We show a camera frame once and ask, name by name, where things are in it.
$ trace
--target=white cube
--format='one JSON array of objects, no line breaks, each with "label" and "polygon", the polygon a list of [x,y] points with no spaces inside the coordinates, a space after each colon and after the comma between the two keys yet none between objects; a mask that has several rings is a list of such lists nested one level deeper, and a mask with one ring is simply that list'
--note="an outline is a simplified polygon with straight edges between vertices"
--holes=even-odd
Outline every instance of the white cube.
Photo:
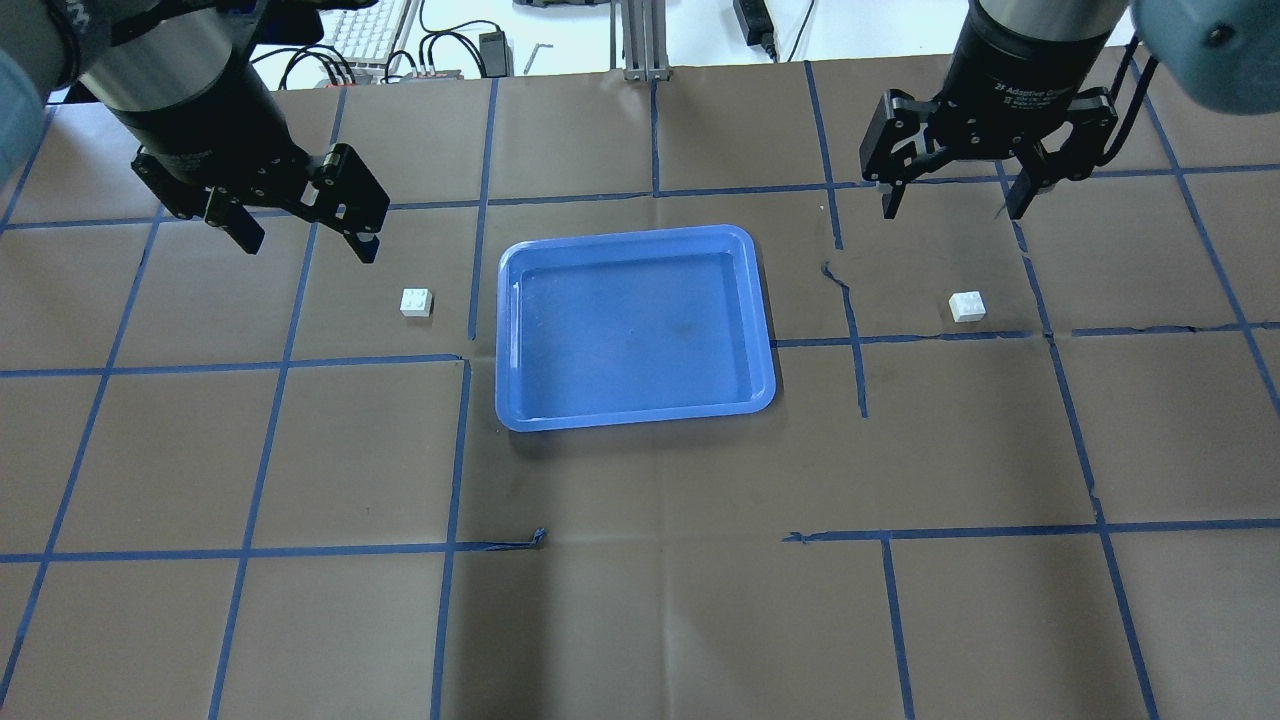
[{"label": "white cube", "polygon": [[987,316],[987,306],[982,304],[982,293],[957,292],[947,302],[951,306],[951,316],[957,323],[977,323]]},{"label": "white cube", "polygon": [[404,288],[401,295],[401,314],[406,318],[430,318],[431,291],[425,287]]}]

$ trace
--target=blue tray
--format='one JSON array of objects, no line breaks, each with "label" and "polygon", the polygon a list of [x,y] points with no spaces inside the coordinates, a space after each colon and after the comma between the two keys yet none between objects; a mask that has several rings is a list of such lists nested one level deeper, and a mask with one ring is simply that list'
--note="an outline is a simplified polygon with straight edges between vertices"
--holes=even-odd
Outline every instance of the blue tray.
[{"label": "blue tray", "polygon": [[733,225],[521,242],[498,263],[497,364],[513,430],[762,410],[755,243]]}]

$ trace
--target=white keyboard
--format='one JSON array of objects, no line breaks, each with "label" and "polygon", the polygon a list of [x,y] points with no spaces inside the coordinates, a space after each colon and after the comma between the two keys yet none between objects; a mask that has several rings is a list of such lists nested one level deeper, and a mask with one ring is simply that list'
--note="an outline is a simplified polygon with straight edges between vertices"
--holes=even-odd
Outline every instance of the white keyboard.
[{"label": "white keyboard", "polygon": [[383,74],[393,50],[403,50],[422,0],[379,0],[364,10],[325,10],[325,37],[357,73]]}]

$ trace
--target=bolt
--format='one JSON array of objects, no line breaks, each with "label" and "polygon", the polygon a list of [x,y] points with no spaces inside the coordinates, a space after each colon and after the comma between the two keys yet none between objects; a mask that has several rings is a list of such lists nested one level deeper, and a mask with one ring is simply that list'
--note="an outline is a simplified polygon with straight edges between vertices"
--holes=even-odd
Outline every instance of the bolt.
[{"label": "bolt", "polygon": [[1216,28],[1208,31],[1208,37],[1204,38],[1204,44],[1210,47],[1221,47],[1235,37],[1235,28],[1231,26],[1217,26]]}]

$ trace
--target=power adapter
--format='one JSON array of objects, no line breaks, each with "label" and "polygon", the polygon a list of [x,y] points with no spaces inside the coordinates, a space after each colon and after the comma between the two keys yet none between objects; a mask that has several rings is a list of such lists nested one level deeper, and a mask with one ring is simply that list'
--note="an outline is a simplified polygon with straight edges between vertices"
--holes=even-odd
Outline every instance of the power adapter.
[{"label": "power adapter", "polygon": [[742,37],[749,46],[759,45],[777,63],[778,49],[773,42],[773,18],[764,0],[733,0],[737,24],[742,27]]},{"label": "power adapter", "polygon": [[480,36],[480,59],[484,61],[484,77],[511,77],[511,45],[507,33],[499,31]]}]

